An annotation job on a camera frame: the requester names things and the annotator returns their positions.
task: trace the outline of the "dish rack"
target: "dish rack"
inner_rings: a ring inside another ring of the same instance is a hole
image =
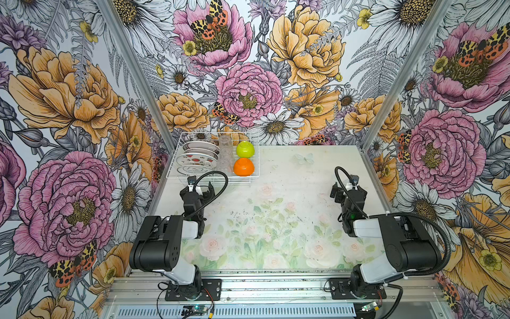
[[[177,171],[179,164],[176,163],[176,158],[184,153],[183,145],[189,141],[206,141],[213,144],[218,145],[219,136],[221,135],[230,135],[232,141],[232,155],[234,157],[234,162],[239,159],[239,156],[236,154],[236,145],[246,139],[235,139],[234,137],[239,137],[239,135],[244,135],[249,139],[249,142],[253,144],[255,148],[255,154],[250,157],[253,165],[255,166],[255,171],[250,176],[237,176],[233,172],[224,172],[228,176],[229,184],[249,184],[255,178],[260,176],[260,136],[259,133],[256,132],[182,132],[179,136],[179,141],[177,142],[177,147],[175,152],[173,153],[172,161],[170,162],[170,169],[166,175],[166,178],[177,181],[179,180],[182,184],[188,184],[188,175],[184,175]],[[214,174],[210,176],[206,176],[202,179],[204,182],[211,182],[213,185],[223,185],[224,178],[219,174]]]

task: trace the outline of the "plate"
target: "plate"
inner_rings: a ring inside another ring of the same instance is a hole
[[[183,144],[183,150],[189,149],[206,149],[216,154],[219,154],[219,148],[213,143],[205,141],[189,141]]]
[[[188,175],[188,176],[193,176],[193,175],[202,175],[202,174],[205,174],[207,172],[210,172],[212,171],[213,169],[212,168],[209,168],[207,166],[202,166],[202,165],[184,165],[184,166],[179,166],[177,168],[177,171],[181,174],[184,174],[184,175]]]
[[[218,161],[209,155],[202,153],[184,153],[175,159],[177,164],[183,165],[203,165],[209,168],[215,168]]]
[[[187,149],[187,150],[184,151],[184,153],[202,153],[202,154],[206,154],[206,155],[212,156],[215,159],[218,159],[218,154],[220,152],[218,151],[218,153],[214,153],[214,152],[211,152],[211,151],[206,150],[206,149]]]

